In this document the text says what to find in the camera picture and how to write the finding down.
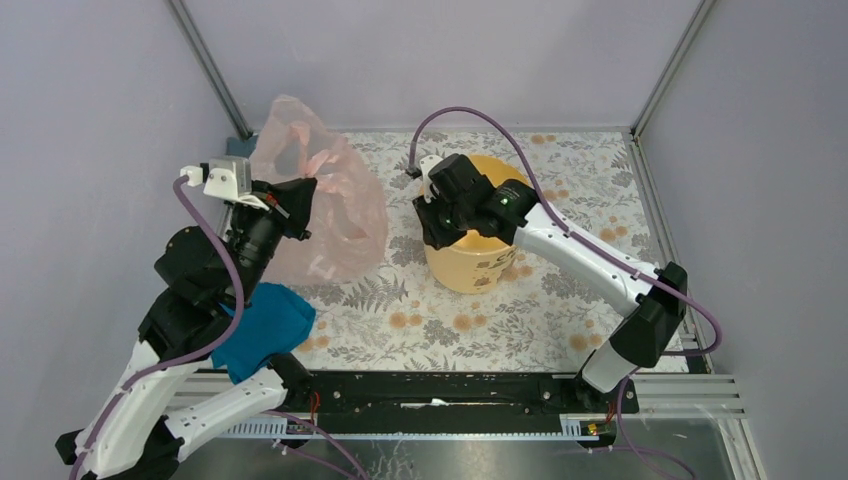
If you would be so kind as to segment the yellow plastic trash bin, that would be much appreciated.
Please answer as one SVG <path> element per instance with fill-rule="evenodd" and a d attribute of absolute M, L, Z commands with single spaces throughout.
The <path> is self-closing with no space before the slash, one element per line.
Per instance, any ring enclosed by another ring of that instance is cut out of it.
<path fill-rule="evenodd" d="M 507 180 L 530 186 L 529 179 L 516 167 L 491 156 L 469 156 L 477 170 L 495 187 Z M 427 266 L 444 287 L 462 294 L 482 294 L 493 290 L 503 273 L 511 267 L 517 249 L 498 238 L 487 238 L 471 230 L 450 247 L 434 249 L 424 245 Z"/>

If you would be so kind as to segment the pink plastic trash bag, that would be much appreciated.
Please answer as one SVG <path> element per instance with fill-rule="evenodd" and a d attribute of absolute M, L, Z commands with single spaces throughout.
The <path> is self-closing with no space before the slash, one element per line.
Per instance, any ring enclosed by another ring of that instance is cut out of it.
<path fill-rule="evenodd" d="M 327 129 L 308 106 L 278 96 L 249 160 L 256 180 L 316 182 L 307 225 L 310 238 L 283 239 L 264 281 L 287 286 L 341 283 L 379 265 L 388 237 L 382 183 L 348 140 Z"/>

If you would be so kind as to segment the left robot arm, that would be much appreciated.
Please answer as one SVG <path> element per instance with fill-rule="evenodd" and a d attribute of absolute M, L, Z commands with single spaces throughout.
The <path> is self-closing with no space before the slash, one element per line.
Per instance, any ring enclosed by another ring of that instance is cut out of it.
<path fill-rule="evenodd" d="M 262 275 L 284 238 L 305 240 L 317 183 L 254 181 L 220 238 L 202 217 L 178 231 L 155 269 L 165 281 L 126 370 L 98 417 L 61 435 L 74 479 L 167 479 L 201 446 L 267 410 L 314 406 L 293 356 L 307 327 L 288 324 L 284 290 Z"/>

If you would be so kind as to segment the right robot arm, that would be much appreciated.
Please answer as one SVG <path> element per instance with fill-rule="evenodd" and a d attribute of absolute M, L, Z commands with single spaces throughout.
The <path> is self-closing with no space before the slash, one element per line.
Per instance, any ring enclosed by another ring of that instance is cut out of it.
<path fill-rule="evenodd" d="M 597 412 L 639 368 L 652 368 L 685 316 L 686 271 L 658 269 L 569 223 L 518 179 L 495 185 L 465 155 L 430 155 L 420 162 L 423 193 L 413 202 L 426 245 L 450 247 L 467 232 L 538 255 L 584 282 L 622 322 L 586 360 L 573 386 L 575 402 Z"/>

